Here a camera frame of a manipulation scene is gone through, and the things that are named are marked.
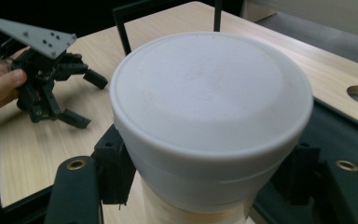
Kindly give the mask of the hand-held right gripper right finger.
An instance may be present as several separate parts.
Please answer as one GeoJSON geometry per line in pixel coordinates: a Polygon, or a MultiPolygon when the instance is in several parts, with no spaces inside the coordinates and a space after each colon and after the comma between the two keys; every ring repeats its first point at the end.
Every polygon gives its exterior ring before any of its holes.
{"type": "Polygon", "coordinates": [[[297,145],[271,179],[290,205],[311,204],[315,224],[358,224],[358,163],[322,160],[321,150],[297,145]]]}

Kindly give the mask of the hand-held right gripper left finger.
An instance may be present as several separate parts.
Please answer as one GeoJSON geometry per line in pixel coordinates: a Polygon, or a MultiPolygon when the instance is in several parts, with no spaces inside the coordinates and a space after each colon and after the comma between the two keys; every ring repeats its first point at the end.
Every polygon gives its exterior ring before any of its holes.
{"type": "Polygon", "coordinates": [[[125,204],[136,168],[115,126],[110,126],[89,156],[60,164],[44,224],[103,224],[105,204],[125,204]]]}

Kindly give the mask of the powder jar with white lid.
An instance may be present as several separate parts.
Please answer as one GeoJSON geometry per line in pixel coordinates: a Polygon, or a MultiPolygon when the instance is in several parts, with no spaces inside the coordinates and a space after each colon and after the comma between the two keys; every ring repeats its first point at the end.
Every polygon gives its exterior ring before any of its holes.
{"type": "Polygon", "coordinates": [[[110,98],[142,180],[146,224],[246,224],[313,108],[307,77],[286,55],[209,32],[134,50],[110,98]]]}

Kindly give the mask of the black metal stand frame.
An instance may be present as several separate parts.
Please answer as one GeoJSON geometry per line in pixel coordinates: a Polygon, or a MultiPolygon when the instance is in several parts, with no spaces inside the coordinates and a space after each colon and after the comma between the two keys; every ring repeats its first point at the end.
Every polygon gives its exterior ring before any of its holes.
{"type": "Polygon", "coordinates": [[[118,35],[125,55],[131,53],[131,44],[127,35],[125,23],[141,18],[143,13],[153,14],[171,7],[177,7],[195,0],[138,0],[121,7],[112,9],[118,35]]]}

